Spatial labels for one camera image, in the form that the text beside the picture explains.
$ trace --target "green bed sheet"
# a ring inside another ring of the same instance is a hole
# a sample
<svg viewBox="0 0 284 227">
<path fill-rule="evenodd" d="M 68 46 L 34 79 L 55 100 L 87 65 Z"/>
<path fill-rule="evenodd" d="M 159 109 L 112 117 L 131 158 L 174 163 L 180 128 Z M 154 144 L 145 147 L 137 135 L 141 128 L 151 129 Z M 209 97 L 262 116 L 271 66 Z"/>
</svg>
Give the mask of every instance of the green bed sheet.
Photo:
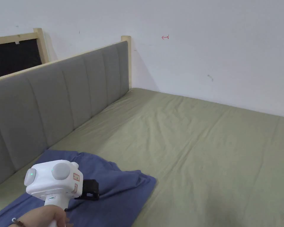
<svg viewBox="0 0 284 227">
<path fill-rule="evenodd" d="M 157 178 L 133 226 L 284 225 L 284 117 L 134 88 L 51 149 Z M 0 185 L 0 210 L 29 167 Z"/>
</svg>

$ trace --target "sticker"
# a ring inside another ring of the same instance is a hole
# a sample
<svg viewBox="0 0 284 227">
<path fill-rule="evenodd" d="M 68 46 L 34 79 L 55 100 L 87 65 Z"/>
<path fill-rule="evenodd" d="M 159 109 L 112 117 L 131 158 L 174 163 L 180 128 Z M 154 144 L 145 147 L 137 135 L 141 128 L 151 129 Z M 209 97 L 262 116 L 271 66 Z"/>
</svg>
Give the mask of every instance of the sticker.
<svg viewBox="0 0 284 227">
<path fill-rule="evenodd" d="M 48 198 L 48 200 L 53 200 L 54 198 L 56 198 L 55 196 L 51 196 Z"/>
<path fill-rule="evenodd" d="M 77 185 L 77 184 L 75 184 L 75 189 L 74 189 L 71 193 L 76 193 L 76 192 L 77 192 L 77 190 L 78 190 L 78 185 Z"/>
<path fill-rule="evenodd" d="M 76 181 L 80 181 L 80 176 L 78 174 L 74 173 L 74 180 Z"/>
</svg>

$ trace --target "blue towel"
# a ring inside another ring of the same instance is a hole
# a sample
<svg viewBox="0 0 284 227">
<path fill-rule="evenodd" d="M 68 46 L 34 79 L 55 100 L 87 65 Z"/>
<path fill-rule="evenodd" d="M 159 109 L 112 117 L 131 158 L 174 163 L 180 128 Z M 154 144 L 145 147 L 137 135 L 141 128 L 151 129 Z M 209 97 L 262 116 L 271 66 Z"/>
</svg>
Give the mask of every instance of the blue towel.
<svg viewBox="0 0 284 227">
<path fill-rule="evenodd" d="M 82 203 L 67 212 L 74 226 L 131 226 L 156 184 L 155 178 L 141 171 L 121 171 L 115 163 L 88 153 L 47 150 L 36 163 L 61 159 L 77 162 L 84 179 L 99 183 L 100 200 L 70 200 L 69 208 Z M 44 201 L 25 193 L 0 211 L 0 226 L 43 205 Z"/>
</svg>

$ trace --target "headboard panel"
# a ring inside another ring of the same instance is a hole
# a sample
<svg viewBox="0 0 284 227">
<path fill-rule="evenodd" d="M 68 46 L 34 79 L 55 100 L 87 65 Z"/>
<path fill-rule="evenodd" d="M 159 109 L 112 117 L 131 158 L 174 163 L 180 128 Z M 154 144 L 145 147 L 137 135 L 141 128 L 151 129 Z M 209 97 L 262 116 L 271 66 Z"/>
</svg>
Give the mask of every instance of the headboard panel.
<svg viewBox="0 0 284 227">
<path fill-rule="evenodd" d="M 129 90 L 128 42 L 0 78 L 0 183 Z"/>
</svg>

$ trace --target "wooden bed frame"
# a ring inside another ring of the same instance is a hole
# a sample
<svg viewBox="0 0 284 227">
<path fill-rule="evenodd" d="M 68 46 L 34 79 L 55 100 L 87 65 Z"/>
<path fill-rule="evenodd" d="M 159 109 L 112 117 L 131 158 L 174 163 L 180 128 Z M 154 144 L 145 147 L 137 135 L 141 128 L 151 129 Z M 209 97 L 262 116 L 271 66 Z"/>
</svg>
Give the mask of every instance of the wooden bed frame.
<svg viewBox="0 0 284 227">
<path fill-rule="evenodd" d="M 48 56 L 48 53 L 47 53 L 46 47 L 45 47 L 45 41 L 44 41 L 42 29 L 41 28 L 34 28 L 33 30 L 34 30 L 33 33 L 26 33 L 26 34 L 20 34 L 20 35 L 11 35 L 11 36 L 0 37 L 0 44 L 29 40 L 29 39 L 37 39 L 37 44 L 38 44 L 38 49 L 39 49 L 42 65 L 34 66 L 34 67 L 24 69 L 24 70 L 15 72 L 15 73 L 11 73 L 11 74 L 8 74 L 8 75 L 5 75 L 5 76 L 1 76 L 0 79 L 6 78 L 6 77 L 11 77 L 11 76 L 17 75 L 17 74 L 22 73 L 22 72 L 27 72 L 27 71 L 30 71 L 32 69 L 42 67 L 44 64 L 52 64 L 52 63 L 64 60 L 64 59 L 61 59 L 61 60 L 56 60 L 56 61 L 50 62 L 49 56 Z M 123 36 L 121 36 L 121 41 L 119 41 L 119 42 L 123 42 L 123 41 L 128 42 L 128 77 L 129 77 L 128 80 L 129 80 L 129 89 L 131 89 L 132 88 L 132 85 L 131 85 L 131 37 L 128 36 L 128 35 L 123 35 Z"/>
<path fill-rule="evenodd" d="M 29 40 L 29 39 L 36 39 L 37 40 L 37 45 L 38 45 L 38 49 L 39 49 L 41 63 L 42 64 L 48 63 L 49 62 L 49 55 L 48 55 L 47 50 L 46 50 L 42 28 L 39 28 L 39 27 L 34 28 L 33 33 L 2 36 L 2 37 L 0 37 L 0 44 L 19 42 L 19 41 L 24 41 L 24 40 Z"/>
</svg>

